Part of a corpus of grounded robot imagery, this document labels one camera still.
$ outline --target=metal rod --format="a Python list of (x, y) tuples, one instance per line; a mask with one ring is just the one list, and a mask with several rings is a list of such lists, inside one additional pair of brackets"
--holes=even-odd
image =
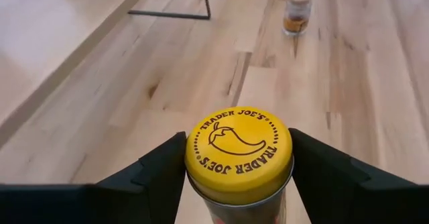
[(204, 0), (206, 4), (207, 15), (194, 15), (186, 13), (166, 13), (166, 12), (155, 12), (155, 11), (142, 11), (142, 10), (130, 10), (128, 14), (130, 15), (149, 15), (156, 17), (171, 17), (171, 18), (180, 18), (180, 19), (203, 19), (209, 20), (211, 18), (210, 4), (208, 0)]

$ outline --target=spice jar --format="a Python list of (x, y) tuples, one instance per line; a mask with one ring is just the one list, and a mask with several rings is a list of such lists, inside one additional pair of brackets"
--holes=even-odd
[(297, 36), (304, 33), (310, 19), (311, 0), (287, 0), (283, 19), (283, 31)]
[(294, 159), (288, 128), (253, 107), (209, 115), (188, 136), (189, 181), (216, 224), (280, 224)]

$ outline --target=butcher block countertop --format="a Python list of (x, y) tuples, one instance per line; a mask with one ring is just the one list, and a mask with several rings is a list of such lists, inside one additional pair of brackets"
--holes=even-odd
[[(429, 183), (429, 0), (313, 0), (297, 44), (282, 33), (286, 0), (210, 5), (210, 21), (122, 17), (1, 147), (0, 182), (96, 182), (240, 105)], [(205, 13), (204, 0), (134, 9)], [(310, 222), (293, 181), (284, 214)], [(176, 222), (211, 222), (188, 183)]]

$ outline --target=yellow lid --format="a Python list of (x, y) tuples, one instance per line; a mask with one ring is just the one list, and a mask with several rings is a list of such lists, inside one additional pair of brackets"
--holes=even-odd
[(202, 120), (188, 136), (185, 163), (196, 188), (230, 205), (263, 200), (290, 175), (292, 140), (274, 115), (231, 107)]

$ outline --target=small glass jar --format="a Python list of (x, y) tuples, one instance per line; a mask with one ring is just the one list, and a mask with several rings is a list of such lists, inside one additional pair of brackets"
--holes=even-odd
[(288, 0), (283, 18), (283, 31), (289, 36), (303, 34), (311, 13), (311, 0)]

